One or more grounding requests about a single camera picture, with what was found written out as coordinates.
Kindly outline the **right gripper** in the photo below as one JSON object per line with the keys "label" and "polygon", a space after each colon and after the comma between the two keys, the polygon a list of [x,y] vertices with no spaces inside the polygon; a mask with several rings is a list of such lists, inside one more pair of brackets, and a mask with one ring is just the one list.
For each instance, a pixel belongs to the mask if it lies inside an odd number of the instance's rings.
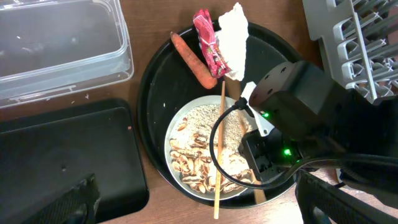
{"label": "right gripper", "polygon": [[248,104],[274,126],[261,150],[272,168],[285,171],[304,158],[343,153],[334,128],[350,94],[308,61],[284,62],[268,72]]}

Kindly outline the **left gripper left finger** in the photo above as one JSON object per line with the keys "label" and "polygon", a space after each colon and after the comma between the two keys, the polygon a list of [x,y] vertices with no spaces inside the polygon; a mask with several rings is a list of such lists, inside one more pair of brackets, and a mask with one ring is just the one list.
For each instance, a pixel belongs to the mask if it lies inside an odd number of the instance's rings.
{"label": "left gripper left finger", "polygon": [[57,189],[42,187],[29,196],[21,223],[95,223],[100,191],[94,173]]}

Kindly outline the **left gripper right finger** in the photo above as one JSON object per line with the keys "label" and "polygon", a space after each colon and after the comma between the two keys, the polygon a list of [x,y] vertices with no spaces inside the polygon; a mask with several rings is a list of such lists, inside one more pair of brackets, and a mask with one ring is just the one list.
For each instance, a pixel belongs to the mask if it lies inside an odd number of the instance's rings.
{"label": "left gripper right finger", "polygon": [[397,224],[397,218],[308,172],[298,173],[295,196],[304,223]]}

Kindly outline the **wooden chopstick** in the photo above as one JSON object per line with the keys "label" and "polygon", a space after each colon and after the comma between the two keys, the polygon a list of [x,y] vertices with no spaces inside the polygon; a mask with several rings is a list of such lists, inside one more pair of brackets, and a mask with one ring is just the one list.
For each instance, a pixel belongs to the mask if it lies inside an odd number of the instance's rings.
{"label": "wooden chopstick", "polygon": [[[219,115],[224,113],[224,98],[225,98],[225,81],[222,81],[222,89],[221,89],[221,102],[220,102],[220,112]],[[223,150],[223,123],[221,122],[218,128],[218,157],[217,160],[222,159],[222,150]],[[219,219],[219,211],[220,211],[220,191],[221,191],[221,179],[222,175],[219,171],[217,171],[216,176],[216,190],[215,190],[215,201],[214,201],[214,212],[213,218],[215,220]]]}
{"label": "wooden chopstick", "polygon": [[[232,80],[228,77],[226,77],[224,80],[226,82],[226,88],[227,88],[229,96],[231,98],[233,98],[234,100],[238,101],[241,96],[241,93],[242,93],[240,82],[237,80]],[[247,129],[245,126],[245,122],[243,120],[243,115],[240,111],[238,111],[238,118],[239,118],[242,136],[244,136],[247,132]],[[266,196],[265,196],[263,190],[255,189],[254,197],[255,197],[255,201],[257,204],[260,204],[260,203],[263,203],[266,201]]]}

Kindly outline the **red snack wrapper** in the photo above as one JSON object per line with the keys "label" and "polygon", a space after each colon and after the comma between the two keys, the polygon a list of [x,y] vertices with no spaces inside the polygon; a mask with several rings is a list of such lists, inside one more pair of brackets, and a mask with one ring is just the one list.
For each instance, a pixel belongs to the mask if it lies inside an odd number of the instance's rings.
{"label": "red snack wrapper", "polygon": [[193,16],[193,25],[195,26],[200,48],[206,60],[211,76],[221,78],[231,69],[225,62],[216,39],[215,30],[207,9],[200,9]]}

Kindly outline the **white tissue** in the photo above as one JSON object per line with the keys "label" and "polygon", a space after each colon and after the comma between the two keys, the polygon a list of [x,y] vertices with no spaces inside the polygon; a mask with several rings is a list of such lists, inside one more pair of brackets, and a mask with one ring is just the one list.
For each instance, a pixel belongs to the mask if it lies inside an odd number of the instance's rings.
{"label": "white tissue", "polygon": [[246,41],[249,37],[248,20],[242,5],[237,2],[232,10],[218,18],[218,24],[220,30],[215,35],[218,48],[229,68],[226,76],[242,81],[245,73]]}

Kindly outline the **orange carrot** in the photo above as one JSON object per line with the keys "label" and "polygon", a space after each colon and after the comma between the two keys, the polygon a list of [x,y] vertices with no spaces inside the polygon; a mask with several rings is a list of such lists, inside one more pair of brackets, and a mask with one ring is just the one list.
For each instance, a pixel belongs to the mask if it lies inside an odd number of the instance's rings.
{"label": "orange carrot", "polygon": [[207,66],[197,57],[186,42],[174,32],[170,33],[170,39],[200,84],[208,90],[214,88],[217,84],[217,79],[211,76]]}

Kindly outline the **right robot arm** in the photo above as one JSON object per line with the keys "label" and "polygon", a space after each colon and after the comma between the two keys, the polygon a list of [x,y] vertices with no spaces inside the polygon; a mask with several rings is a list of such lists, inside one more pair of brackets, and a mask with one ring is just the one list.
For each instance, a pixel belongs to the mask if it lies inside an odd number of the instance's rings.
{"label": "right robot arm", "polygon": [[247,101],[258,122],[271,124],[242,140],[259,188],[276,188],[300,169],[339,169],[347,186],[397,206],[396,97],[370,103],[299,61],[274,67]]}

